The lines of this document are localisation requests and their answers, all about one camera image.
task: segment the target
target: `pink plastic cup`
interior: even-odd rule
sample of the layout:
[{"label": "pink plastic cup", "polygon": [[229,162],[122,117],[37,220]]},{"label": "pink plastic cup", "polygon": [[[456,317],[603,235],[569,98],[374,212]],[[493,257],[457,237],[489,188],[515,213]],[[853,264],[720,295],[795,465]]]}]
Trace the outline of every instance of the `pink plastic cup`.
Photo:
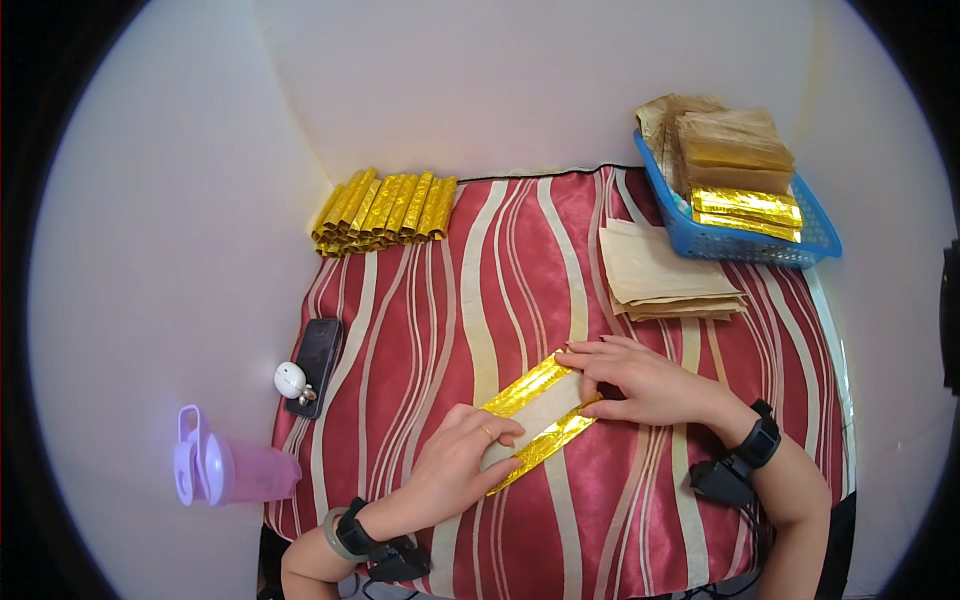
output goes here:
[{"label": "pink plastic cup", "polygon": [[[195,427],[190,426],[191,416]],[[174,476],[180,501],[187,506],[193,500],[210,506],[284,500],[293,497],[302,478],[296,457],[210,431],[204,412],[192,404],[180,409],[178,433]]]}]

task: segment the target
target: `forearm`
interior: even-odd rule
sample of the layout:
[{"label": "forearm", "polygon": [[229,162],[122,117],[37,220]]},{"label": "forearm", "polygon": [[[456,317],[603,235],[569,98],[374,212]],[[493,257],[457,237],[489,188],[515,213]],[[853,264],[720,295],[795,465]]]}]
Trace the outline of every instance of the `forearm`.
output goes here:
[{"label": "forearm", "polygon": [[[410,533],[404,531],[407,527],[404,519],[396,517],[396,501],[391,494],[357,513],[357,520],[372,539],[386,541]],[[355,567],[356,563],[347,561],[330,547],[321,524],[300,536],[283,554],[280,577],[284,595],[287,600],[339,598],[337,582],[349,576]]]},{"label": "forearm", "polygon": [[[705,419],[724,446],[740,445],[757,414],[732,397],[717,404]],[[780,434],[780,447],[751,483],[763,510],[777,529],[757,598],[813,598],[827,551],[830,494],[820,470],[796,442]]]}]

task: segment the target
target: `wrist sensor device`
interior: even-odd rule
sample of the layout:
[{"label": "wrist sensor device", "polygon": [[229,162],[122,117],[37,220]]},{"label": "wrist sensor device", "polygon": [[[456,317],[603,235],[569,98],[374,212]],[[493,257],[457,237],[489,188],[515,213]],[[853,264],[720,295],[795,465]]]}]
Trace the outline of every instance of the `wrist sensor device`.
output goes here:
[{"label": "wrist sensor device", "polygon": [[356,514],[365,506],[367,502],[362,498],[353,498],[337,523],[336,538],[349,554],[366,557],[373,563],[367,570],[370,578],[374,581],[401,582],[427,575],[430,572],[430,558],[414,546],[408,536],[376,541],[367,535],[363,525],[356,519]]},{"label": "wrist sensor device", "polygon": [[770,405],[758,399],[750,408],[760,418],[743,444],[720,458],[690,468],[690,487],[695,492],[744,509],[756,498],[750,474],[766,465],[780,446],[780,428]]}]

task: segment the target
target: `phone case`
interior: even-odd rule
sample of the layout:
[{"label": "phone case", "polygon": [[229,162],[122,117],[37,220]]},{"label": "phone case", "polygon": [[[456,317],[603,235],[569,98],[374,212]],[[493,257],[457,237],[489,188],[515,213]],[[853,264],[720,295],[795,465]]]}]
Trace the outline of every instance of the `phone case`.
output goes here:
[{"label": "phone case", "polygon": [[300,340],[300,351],[294,362],[303,369],[306,382],[317,393],[317,399],[300,406],[296,398],[285,398],[284,406],[288,413],[311,420],[320,416],[324,408],[326,385],[340,355],[343,336],[344,326],[336,319],[311,319],[306,324]]}]

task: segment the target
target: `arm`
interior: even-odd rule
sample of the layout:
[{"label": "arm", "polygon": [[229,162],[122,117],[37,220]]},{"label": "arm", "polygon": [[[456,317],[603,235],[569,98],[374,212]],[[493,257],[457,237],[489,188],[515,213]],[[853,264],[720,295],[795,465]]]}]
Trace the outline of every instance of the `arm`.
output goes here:
[{"label": "arm", "polygon": [[[626,400],[602,400],[581,411],[586,417],[650,425],[698,422],[727,448],[740,445],[757,414],[716,381],[687,372],[647,347],[619,336],[603,342],[571,342],[575,353],[557,362],[584,372],[584,395],[609,382]],[[751,479],[777,542],[767,561],[758,600],[813,598],[827,552],[830,496],[827,482],[804,451],[781,434],[780,447]]]},{"label": "arm", "polygon": [[[512,446],[520,435],[523,428],[514,420],[454,405],[423,445],[410,479],[361,509],[357,521],[371,538],[386,541],[459,515],[519,465],[519,459],[508,458],[481,471],[484,450],[494,440]],[[330,548],[323,526],[317,527],[283,554],[283,594],[288,600],[339,599],[337,582],[355,567]]]}]

